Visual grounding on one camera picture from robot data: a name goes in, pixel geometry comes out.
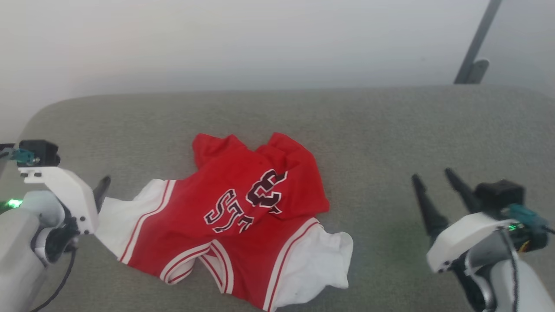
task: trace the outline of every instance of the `white fabric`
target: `white fabric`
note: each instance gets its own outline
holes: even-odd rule
[[[139,218],[160,206],[166,184],[164,180],[152,180],[132,201],[110,197],[104,200],[98,215],[100,224],[94,235],[118,259],[125,251]]]
[[[344,232],[329,234],[311,228],[294,245],[277,285],[272,311],[289,304],[306,303],[325,286],[346,289],[353,241]]]

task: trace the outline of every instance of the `gray table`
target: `gray table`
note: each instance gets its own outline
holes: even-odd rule
[[[132,198],[153,178],[194,172],[199,133],[236,134],[255,148],[272,132],[293,137],[318,161],[331,211],[329,232],[352,235],[350,288],[326,288],[282,311],[470,311],[450,274],[430,273],[410,176],[418,172],[451,220],[465,214],[443,177],[453,167],[472,185],[507,178],[527,187],[528,205],[555,222],[555,102],[524,89],[425,87],[292,92],[103,95],[51,105],[22,138],[60,145],[61,167],[93,185],[112,176],[111,197]],[[13,164],[0,198],[30,186]],[[525,255],[555,295],[555,245]],[[69,256],[50,271],[50,296]],[[118,263],[95,237],[80,241],[67,285],[45,311],[256,311],[220,295],[196,265],[176,286]]]

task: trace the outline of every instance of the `shirt sleeve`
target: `shirt sleeve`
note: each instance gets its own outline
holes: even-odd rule
[[[200,133],[193,141],[196,167],[200,169],[212,159],[240,148],[246,146],[234,135],[221,139]]]
[[[320,172],[310,151],[287,135],[274,133],[257,152],[270,161],[278,176],[285,175],[271,190],[281,194],[271,210],[276,217],[314,216],[329,210]]]

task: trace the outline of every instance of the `red and white jersey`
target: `red and white jersey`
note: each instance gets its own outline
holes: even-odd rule
[[[252,292],[264,288],[261,284],[269,288],[273,278],[270,297],[277,298],[284,254],[295,254],[291,250],[307,235],[309,229],[302,229],[308,223],[311,229],[317,224],[321,228],[313,217],[328,211],[329,202],[314,157],[279,133],[256,151],[233,135],[220,139],[199,134],[193,149],[198,171],[190,177],[152,180],[131,201],[106,198],[96,236],[119,261],[168,284],[184,279],[194,260],[203,256],[222,292],[265,310],[281,306],[266,299],[267,294],[261,299]],[[263,235],[279,238],[259,241]],[[334,248],[340,253],[339,245]],[[349,247],[342,252],[350,261]],[[239,276],[236,269],[247,263],[257,266],[241,260],[245,257],[262,257],[258,266],[267,274]],[[339,258],[343,271],[345,256]],[[277,263],[279,272],[274,274]]]

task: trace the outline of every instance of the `red fabric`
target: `red fabric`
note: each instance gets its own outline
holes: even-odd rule
[[[165,208],[146,218],[128,265],[159,276],[180,253],[217,239],[237,270],[233,294],[261,307],[284,242],[329,209],[315,159],[280,133],[256,151],[234,135],[199,134],[193,149],[199,170],[176,181]]]

